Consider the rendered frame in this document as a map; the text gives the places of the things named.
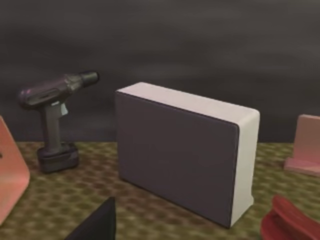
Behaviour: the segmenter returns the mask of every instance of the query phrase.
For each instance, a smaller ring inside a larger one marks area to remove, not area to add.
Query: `gray wall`
[[[100,72],[67,102],[67,141],[115,139],[114,91],[148,82],[261,112],[259,139],[292,142],[320,113],[315,0],[6,0],[0,8],[0,114],[17,141],[40,141],[17,92],[55,74]]]

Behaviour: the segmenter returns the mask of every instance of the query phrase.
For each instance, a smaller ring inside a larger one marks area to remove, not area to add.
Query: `cordless drill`
[[[19,92],[18,102],[23,109],[36,110],[41,116],[44,147],[37,150],[40,170],[53,173],[75,168],[79,164],[78,149],[74,143],[60,140],[59,118],[68,114],[65,102],[81,88],[99,81],[97,72],[65,74],[60,78]]]

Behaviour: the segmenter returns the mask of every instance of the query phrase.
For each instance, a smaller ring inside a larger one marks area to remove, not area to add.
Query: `pink bookend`
[[[299,116],[293,157],[286,160],[284,169],[320,177],[320,116]]]
[[[0,116],[0,226],[29,185],[30,172]]]

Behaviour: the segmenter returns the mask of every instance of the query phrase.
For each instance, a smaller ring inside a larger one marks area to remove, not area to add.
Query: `orange object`
[[[320,224],[276,195],[271,211],[262,219],[260,233],[263,240],[320,240]]]
[[[320,116],[299,116],[293,156],[285,161],[284,169],[320,177]]]
[[[0,226],[29,185],[30,172],[0,116]]]

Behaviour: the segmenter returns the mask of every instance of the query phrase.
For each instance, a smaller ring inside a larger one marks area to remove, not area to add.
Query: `patterned surface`
[[[282,169],[291,144],[258,145],[255,204],[230,230],[119,180],[115,143],[78,143],[80,166],[49,175],[38,172],[35,150],[40,145],[18,144],[31,180],[0,228],[1,240],[63,240],[110,196],[117,203],[117,240],[257,240],[274,194],[287,197],[320,221],[320,178]]]

